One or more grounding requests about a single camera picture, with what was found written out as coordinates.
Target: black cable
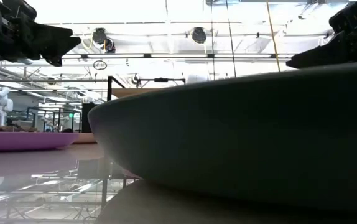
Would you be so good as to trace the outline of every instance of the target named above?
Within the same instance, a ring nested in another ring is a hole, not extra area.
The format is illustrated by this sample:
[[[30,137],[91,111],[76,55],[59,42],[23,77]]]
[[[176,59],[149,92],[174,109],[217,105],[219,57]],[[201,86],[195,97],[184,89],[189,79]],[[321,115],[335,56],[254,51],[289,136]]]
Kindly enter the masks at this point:
[[[214,40],[214,35],[213,35],[213,1],[210,3],[210,18],[211,18],[211,53],[213,54],[213,80],[216,80],[215,40]]]
[[[233,53],[233,63],[234,63],[234,76],[236,77],[236,68],[235,68],[235,57],[234,57],[234,45],[233,45],[233,33],[231,32],[231,20],[230,14],[228,12],[228,1],[226,0],[226,7],[227,7],[227,15],[228,15],[228,28],[229,28],[229,37],[231,39],[231,51]]]

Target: reflective table surface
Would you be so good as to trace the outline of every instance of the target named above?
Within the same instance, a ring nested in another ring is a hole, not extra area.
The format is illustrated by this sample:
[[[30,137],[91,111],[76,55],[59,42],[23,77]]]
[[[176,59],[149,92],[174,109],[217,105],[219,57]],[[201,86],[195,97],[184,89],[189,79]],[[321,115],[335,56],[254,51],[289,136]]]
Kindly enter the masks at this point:
[[[123,188],[112,169],[96,144],[0,153],[0,223],[94,223]]]

